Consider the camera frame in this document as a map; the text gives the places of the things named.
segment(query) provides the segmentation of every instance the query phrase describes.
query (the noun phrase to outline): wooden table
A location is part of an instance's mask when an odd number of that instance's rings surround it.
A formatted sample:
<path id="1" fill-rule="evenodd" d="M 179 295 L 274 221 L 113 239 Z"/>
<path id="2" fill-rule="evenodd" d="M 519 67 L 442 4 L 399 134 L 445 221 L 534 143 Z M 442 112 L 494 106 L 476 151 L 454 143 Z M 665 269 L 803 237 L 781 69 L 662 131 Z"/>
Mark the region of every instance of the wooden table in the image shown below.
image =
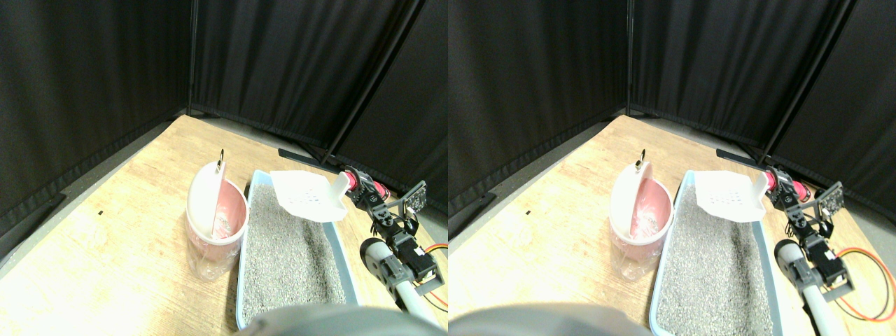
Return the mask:
<path id="1" fill-rule="evenodd" d="M 756 178 L 758 170 L 720 159 L 714 149 L 620 116 L 571 153 L 451 254 L 452 308 L 449 318 L 477 309 L 531 302 L 587 302 L 612 306 L 648 326 L 655 271 L 630 282 L 610 268 L 608 204 L 616 176 L 642 149 L 654 164 L 654 178 L 670 192 L 687 170 L 731 170 Z M 768 199 L 763 219 L 768 246 L 786 238 L 787 223 Z M 849 216 L 834 216 L 831 246 L 874 248 Z M 876 314 L 884 282 L 867 259 L 845 258 L 857 290 L 846 295 L 859 310 Z M 774 272 L 785 334 L 813 334 L 797 291 Z M 853 334 L 890 334 L 896 320 L 860 322 L 830 303 Z"/>
<path id="2" fill-rule="evenodd" d="M 235 332 L 237 272 L 202 282 L 186 262 L 187 188 L 221 149 L 227 179 L 240 187 L 256 169 L 302 169 L 336 178 L 283 159 L 275 148 L 181 116 L 0 279 L 0 334 Z M 336 225 L 362 305 L 397 309 L 358 258 L 361 242 L 371 237 L 366 213 L 349 211 Z M 423 247 L 433 244 L 424 228 L 417 238 Z M 444 254 L 434 254 L 447 277 Z M 447 300 L 447 286 L 435 293 Z M 434 312 L 446 327 L 447 314 Z"/>

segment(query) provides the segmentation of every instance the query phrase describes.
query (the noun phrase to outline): litter box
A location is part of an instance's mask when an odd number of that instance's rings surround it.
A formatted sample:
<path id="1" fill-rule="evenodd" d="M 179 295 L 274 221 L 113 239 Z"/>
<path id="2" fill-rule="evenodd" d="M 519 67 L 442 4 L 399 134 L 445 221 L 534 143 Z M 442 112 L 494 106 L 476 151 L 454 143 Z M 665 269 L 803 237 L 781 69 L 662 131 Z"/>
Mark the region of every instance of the litter box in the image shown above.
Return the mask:
<path id="1" fill-rule="evenodd" d="M 256 170 L 252 174 L 252 182 L 249 185 L 249 208 L 252 208 L 252 194 L 255 185 L 273 185 L 273 181 L 271 180 L 271 174 L 263 172 L 261 170 Z M 327 240 L 330 242 L 330 246 L 333 250 L 333 257 L 336 260 L 336 268 L 339 269 L 339 278 L 342 283 L 342 290 L 345 292 L 345 303 L 347 305 L 359 305 L 358 302 L 358 293 L 355 289 L 355 280 L 354 276 L 351 273 L 351 269 L 349 268 L 349 259 L 347 259 L 344 251 L 342 251 L 342 241 L 339 237 L 339 232 L 336 230 L 336 225 L 333 222 L 321 223 L 323 225 L 323 233 L 327 236 Z M 243 236 L 243 245 L 240 247 L 241 257 L 239 258 L 239 278 L 237 280 L 237 327 L 242 330 L 245 328 L 249 321 L 243 321 L 243 288 L 246 286 L 246 282 L 244 281 L 246 268 L 243 266 L 243 262 L 246 259 L 246 246 L 252 244 L 252 227 L 246 229 L 246 233 Z"/>
<path id="2" fill-rule="evenodd" d="M 675 201 L 675 216 L 672 221 L 672 227 L 669 228 L 669 231 L 666 233 L 666 244 L 663 246 L 663 253 L 659 258 L 659 268 L 657 269 L 657 280 L 653 286 L 653 296 L 650 299 L 650 330 L 654 335 L 658 336 L 671 336 L 672 333 L 666 331 L 659 325 L 657 321 L 657 307 L 659 306 L 659 294 L 663 289 L 663 272 L 666 266 L 666 256 L 668 255 L 668 249 L 672 246 L 672 240 L 675 239 L 675 227 L 676 221 L 678 221 L 680 216 L 678 216 L 678 196 L 682 194 L 686 187 L 689 185 L 693 185 L 695 182 L 694 172 L 692 170 L 688 170 L 685 173 L 685 178 L 682 179 L 681 185 L 678 187 L 678 193 L 676 194 Z M 774 271 L 777 270 L 777 267 L 772 268 L 773 263 L 771 262 L 771 257 L 769 254 L 769 247 L 765 241 L 765 229 L 762 228 L 761 221 L 754 221 L 752 223 L 753 226 L 753 236 L 756 239 L 756 244 L 759 247 L 759 259 L 762 263 L 762 274 L 765 278 L 765 291 L 767 293 L 767 297 L 769 299 L 769 310 L 771 313 L 771 331 L 774 335 L 783 335 L 783 329 L 781 325 L 781 315 L 780 310 L 778 308 L 778 295 L 775 290 L 775 283 L 773 279 Z"/>

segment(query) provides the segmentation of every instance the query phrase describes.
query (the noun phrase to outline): clear plastic bag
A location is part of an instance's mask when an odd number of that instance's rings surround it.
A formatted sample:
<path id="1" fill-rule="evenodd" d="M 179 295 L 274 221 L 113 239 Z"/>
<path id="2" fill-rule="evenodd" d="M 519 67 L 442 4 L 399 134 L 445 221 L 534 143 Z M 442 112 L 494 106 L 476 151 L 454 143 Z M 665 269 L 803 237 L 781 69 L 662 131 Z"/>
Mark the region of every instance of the clear plastic bag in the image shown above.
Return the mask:
<path id="1" fill-rule="evenodd" d="M 623 279 L 635 281 L 657 268 L 666 237 L 645 246 L 635 246 L 619 239 L 612 229 L 609 231 L 613 243 L 610 247 L 610 266 Z"/>
<path id="2" fill-rule="evenodd" d="M 189 234 L 191 232 L 190 224 L 186 220 L 185 228 L 187 230 L 186 261 L 196 277 L 212 281 L 233 269 L 234 264 L 237 263 L 242 239 L 225 246 L 216 246 L 195 235 L 191 237 Z"/>

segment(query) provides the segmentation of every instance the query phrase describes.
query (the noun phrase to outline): black fabric backdrop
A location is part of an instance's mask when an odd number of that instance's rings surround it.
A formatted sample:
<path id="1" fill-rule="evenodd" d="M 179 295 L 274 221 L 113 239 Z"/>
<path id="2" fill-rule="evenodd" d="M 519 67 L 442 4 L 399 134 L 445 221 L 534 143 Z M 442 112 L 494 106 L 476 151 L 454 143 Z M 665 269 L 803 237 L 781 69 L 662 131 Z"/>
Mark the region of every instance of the black fabric backdrop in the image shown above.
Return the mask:
<path id="1" fill-rule="evenodd" d="M 447 7 L 446 1 L 424 4 L 370 104 L 336 150 L 337 159 L 401 191 L 426 180 L 430 202 L 442 205 L 452 178 Z"/>
<path id="2" fill-rule="evenodd" d="M 318 147 L 412 1 L 201 1 L 193 107 Z"/>
<path id="3" fill-rule="evenodd" d="M 622 107 L 625 16 L 626 1 L 427 2 L 340 157 L 425 179 L 454 214 Z"/>
<path id="4" fill-rule="evenodd" d="M 772 158 L 896 220 L 896 2 L 856 4 Z"/>
<path id="5" fill-rule="evenodd" d="M 185 1 L 0 1 L 0 236 L 185 105 L 189 33 Z"/>
<path id="6" fill-rule="evenodd" d="M 835 1 L 635 1 L 633 109 L 762 147 Z"/>

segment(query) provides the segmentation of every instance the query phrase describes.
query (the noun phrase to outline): blurry gray object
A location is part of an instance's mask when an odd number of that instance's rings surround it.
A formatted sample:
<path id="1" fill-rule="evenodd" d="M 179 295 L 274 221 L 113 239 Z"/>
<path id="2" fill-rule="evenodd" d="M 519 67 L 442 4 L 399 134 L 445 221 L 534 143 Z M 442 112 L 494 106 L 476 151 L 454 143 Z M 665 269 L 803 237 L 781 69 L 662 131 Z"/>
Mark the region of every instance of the blurry gray object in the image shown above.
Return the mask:
<path id="1" fill-rule="evenodd" d="M 651 335 L 613 308 L 570 303 L 480 310 L 454 319 L 449 330 L 452 336 Z"/>
<path id="2" fill-rule="evenodd" d="M 444 330 L 410 314 L 349 305 L 287 306 L 257 315 L 236 336 L 438 336 Z"/>

